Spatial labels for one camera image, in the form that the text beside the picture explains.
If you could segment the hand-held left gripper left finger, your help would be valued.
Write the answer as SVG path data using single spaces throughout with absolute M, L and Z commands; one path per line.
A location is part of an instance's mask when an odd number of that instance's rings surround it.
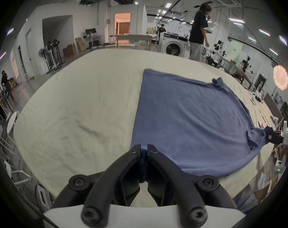
M 83 205 L 81 221 L 102 228 L 109 222 L 110 205 L 129 207 L 140 192 L 141 146 L 136 145 L 105 171 L 72 176 L 52 209 Z

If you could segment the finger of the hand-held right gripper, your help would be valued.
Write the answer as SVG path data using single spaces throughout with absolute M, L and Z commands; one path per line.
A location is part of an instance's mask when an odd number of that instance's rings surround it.
M 266 142 L 271 142 L 272 135 L 274 133 L 273 128 L 272 127 L 265 127 L 264 128 L 264 132 L 265 132 L 265 140 L 266 140 Z

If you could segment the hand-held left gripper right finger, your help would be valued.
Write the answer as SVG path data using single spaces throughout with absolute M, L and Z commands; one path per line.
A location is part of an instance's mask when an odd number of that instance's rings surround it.
M 148 145 L 147 162 L 149 194 L 158 207 L 177 205 L 182 227 L 202 227 L 208 219 L 206 205 L 237 209 L 217 177 L 183 172 L 154 145 Z

